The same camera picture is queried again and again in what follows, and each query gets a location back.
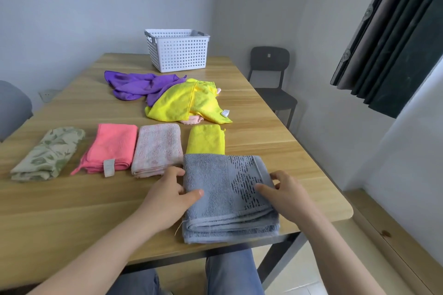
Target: person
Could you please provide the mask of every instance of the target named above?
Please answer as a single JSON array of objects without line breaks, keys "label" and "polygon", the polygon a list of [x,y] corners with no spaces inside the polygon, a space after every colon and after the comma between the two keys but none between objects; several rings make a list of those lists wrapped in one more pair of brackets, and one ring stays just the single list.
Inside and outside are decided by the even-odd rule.
[{"label": "person", "polygon": [[[161,292],[153,269],[119,274],[141,244],[174,225],[203,196],[202,190],[185,192],[177,183],[184,174],[167,168],[131,216],[29,294],[168,294]],[[271,177],[279,181],[275,189],[255,188],[306,235],[328,294],[385,294],[303,186],[284,171]],[[264,294],[250,249],[208,258],[206,272],[209,295]]]}]

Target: person's left hand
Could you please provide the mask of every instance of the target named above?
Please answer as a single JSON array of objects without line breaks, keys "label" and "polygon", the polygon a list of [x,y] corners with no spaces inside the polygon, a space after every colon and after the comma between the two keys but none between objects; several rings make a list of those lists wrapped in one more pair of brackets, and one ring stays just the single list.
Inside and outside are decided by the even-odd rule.
[{"label": "person's left hand", "polygon": [[159,232],[170,228],[203,196],[204,192],[201,189],[185,192],[185,189],[177,183],[177,176],[183,175],[185,175],[184,169],[168,167],[134,213],[145,219],[149,226],[154,227],[150,230]]}]

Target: chair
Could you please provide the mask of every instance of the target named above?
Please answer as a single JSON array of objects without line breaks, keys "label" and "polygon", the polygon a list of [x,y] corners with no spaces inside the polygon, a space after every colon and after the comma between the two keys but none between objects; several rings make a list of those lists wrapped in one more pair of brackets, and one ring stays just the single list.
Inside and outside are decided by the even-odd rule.
[{"label": "chair", "polygon": [[29,97],[14,85],[0,81],[0,142],[31,117],[32,104]]},{"label": "chair", "polygon": [[251,75],[256,71],[279,71],[280,84],[278,88],[256,88],[260,97],[268,104],[271,110],[275,111],[291,109],[287,120],[286,128],[291,125],[292,116],[297,106],[297,100],[281,89],[283,84],[284,71],[289,65],[289,52],[279,47],[254,47],[251,50],[251,70],[249,71],[248,81]]}]

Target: basket handle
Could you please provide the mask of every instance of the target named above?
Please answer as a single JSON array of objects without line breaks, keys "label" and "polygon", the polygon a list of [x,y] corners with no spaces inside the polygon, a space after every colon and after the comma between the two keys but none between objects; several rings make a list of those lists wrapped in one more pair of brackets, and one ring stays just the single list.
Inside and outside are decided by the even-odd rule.
[{"label": "basket handle", "polygon": [[149,42],[152,42],[153,44],[157,43],[157,40],[155,37],[153,37],[151,34],[149,34],[147,31],[144,31],[144,34],[147,36],[147,39]]}]

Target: wooden table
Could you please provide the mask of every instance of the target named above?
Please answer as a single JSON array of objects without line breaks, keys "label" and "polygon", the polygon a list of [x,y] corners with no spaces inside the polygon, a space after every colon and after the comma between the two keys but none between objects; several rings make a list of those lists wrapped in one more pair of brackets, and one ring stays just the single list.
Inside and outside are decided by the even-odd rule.
[{"label": "wooden table", "polygon": [[[69,173],[92,144],[98,123],[157,124],[144,114],[143,99],[116,99],[103,72],[157,72],[148,55],[104,54],[82,72],[52,102],[45,105],[0,144],[0,289],[41,282],[69,263],[93,242],[130,215],[158,179],[135,179],[130,171],[115,176]],[[229,109],[226,154],[259,155],[268,170],[296,176],[331,221],[352,216],[352,208],[333,183],[266,106],[227,57],[209,57],[206,69],[176,74],[214,81],[220,87],[222,109]],[[52,181],[17,183],[9,171],[25,157],[45,132],[61,126],[86,131],[86,139]],[[180,125],[186,150],[191,126]],[[158,267],[245,247],[274,244],[259,267],[266,288],[304,243],[299,229],[281,218],[280,235],[236,244],[187,245],[179,223],[158,233],[132,256],[124,272]]]}]

